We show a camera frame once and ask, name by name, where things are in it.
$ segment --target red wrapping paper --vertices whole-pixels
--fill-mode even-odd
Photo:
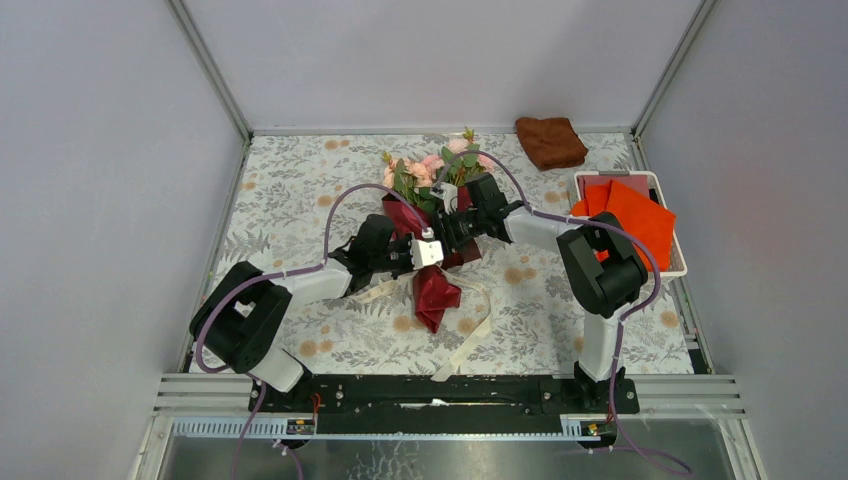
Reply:
[[[459,307],[462,289],[448,283],[436,265],[424,267],[412,278],[415,317],[433,333],[439,331],[445,309]]]
[[[458,189],[457,209],[464,211],[471,205],[468,189]],[[430,215],[416,206],[412,206],[429,226],[432,226]],[[383,210],[395,224],[395,233],[399,236],[411,233],[421,239],[421,226],[415,215],[393,195],[383,197]],[[444,259],[441,268],[451,268],[463,265],[481,258],[480,248],[472,240],[462,252],[454,253]],[[415,301],[415,316],[431,332],[436,333],[442,324],[445,309],[458,307],[462,289],[451,285],[442,275],[437,266],[421,269],[412,279],[412,298]]]

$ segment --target folded brown cloth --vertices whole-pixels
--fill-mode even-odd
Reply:
[[[539,170],[583,165],[589,153],[567,118],[521,117],[515,121],[515,130],[521,147]]]

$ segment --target pink flower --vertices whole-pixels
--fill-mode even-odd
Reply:
[[[438,155],[427,155],[421,160],[421,165],[424,165],[427,171],[430,172],[431,177],[435,177],[436,172],[445,166],[445,161]]]
[[[422,163],[409,162],[406,171],[415,175],[416,178],[430,178],[430,171]]]
[[[383,175],[383,186],[386,188],[394,188],[395,186],[395,172],[388,172]]]
[[[433,186],[433,179],[430,178],[430,175],[427,175],[426,177],[415,177],[415,187],[416,188],[432,187],[432,186]]]
[[[433,185],[433,180],[430,178],[431,173],[423,163],[408,162],[406,171],[415,177],[416,187],[429,187]]]
[[[492,173],[492,172],[495,171],[495,162],[493,162],[492,159],[489,158],[489,157],[484,157],[483,155],[477,155],[477,163],[479,163],[489,173]]]
[[[453,140],[448,142],[448,150],[450,150],[452,153],[459,153],[468,148],[468,145],[470,145],[470,143],[468,143],[468,140],[464,138],[454,138]]]

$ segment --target floral tablecloth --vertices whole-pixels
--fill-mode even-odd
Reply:
[[[631,167],[624,135],[580,138],[589,148],[580,169]],[[437,152],[448,140],[444,135],[254,138],[214,283],[241,260],[266,272],[316,263],[330,205],[348,187],[381,181],[383,151],[420,158]],[[477,141],[506,163],[535,207],[569,211],[576,200],[573,169],[539,172],[515,135],[479,135]],[[503,173],[496,171],[495,177],[507,198],[518,198]],[[347,197],[333,222],[331,248],[355,234],[368,214],[382,212],[381,196],[376,190],[363,190]],[[583,348],[583,311],[559,256],[489,238],[478,243],[483,258],[453,273],[490,289],[493,325],[459,371],[572,372]],[[447,311],[434,335],[415,319],[411,296],[399,288],[368,304],[340,299],[289,311],[275,345],[318,373],[432,374],[486,316],[487,308],[481,294],[464,289],[461,307]],[[667,288],[653,305],[628,321],[622,352],[622,364],[632,373],[692,373]],[[210,365],[221,364],[208,351],[204,358]],[[192,363],[190,371],[199,371],[197,365]]]

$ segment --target gray wall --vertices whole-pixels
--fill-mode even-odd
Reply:
[[[165,2],[4,2],[0,478],[126,478],[239,143]]]
[[[645,135],[772,479],[844,478],[848,3],[725,1]]]
[[[257,129],[636,121],[697,0],[190,0]]]

